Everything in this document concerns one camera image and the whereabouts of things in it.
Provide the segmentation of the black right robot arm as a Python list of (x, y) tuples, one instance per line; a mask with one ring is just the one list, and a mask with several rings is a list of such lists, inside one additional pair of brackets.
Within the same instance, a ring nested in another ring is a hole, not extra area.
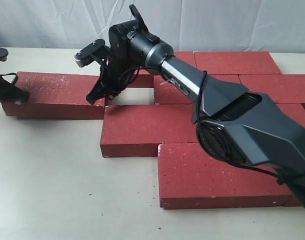
[(305, 128), (269, 95), (220, 80), (179, 59), (138, 20), (111, 26), (108, 36), (109, 45), (97, 39), (75, 55), (79, 66), (100, 66), (99, 79), (86, 96), (90, 104), (116, 97), (136, 70), (159, 75), (193, 102), (192, 123), (205, 152), (242, 169), (272, 167), (272, 176), (305, 208)]

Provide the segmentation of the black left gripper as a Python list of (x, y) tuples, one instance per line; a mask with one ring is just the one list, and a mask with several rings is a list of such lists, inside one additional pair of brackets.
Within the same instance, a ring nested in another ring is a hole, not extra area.
[[(14, 76), (12, 82), (4, 79), (5, 76)], [(0, 102), (19, 102), (23, 103), (29, 100), (30, 93), (25, 90), (20, 90), (15, 86), (18, 80), (18, 75), (15, 72), (0, 74)]]

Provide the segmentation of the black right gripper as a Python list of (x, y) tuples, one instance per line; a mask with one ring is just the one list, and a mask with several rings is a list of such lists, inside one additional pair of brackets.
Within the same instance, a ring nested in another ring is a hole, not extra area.
[(105, 65), (100, 66), (99, 79), (86, 96), (87, 102), (94, 105), (100, 99), (118, 95), (133, 81), (134, 73), (134, 61), (109, 54)]

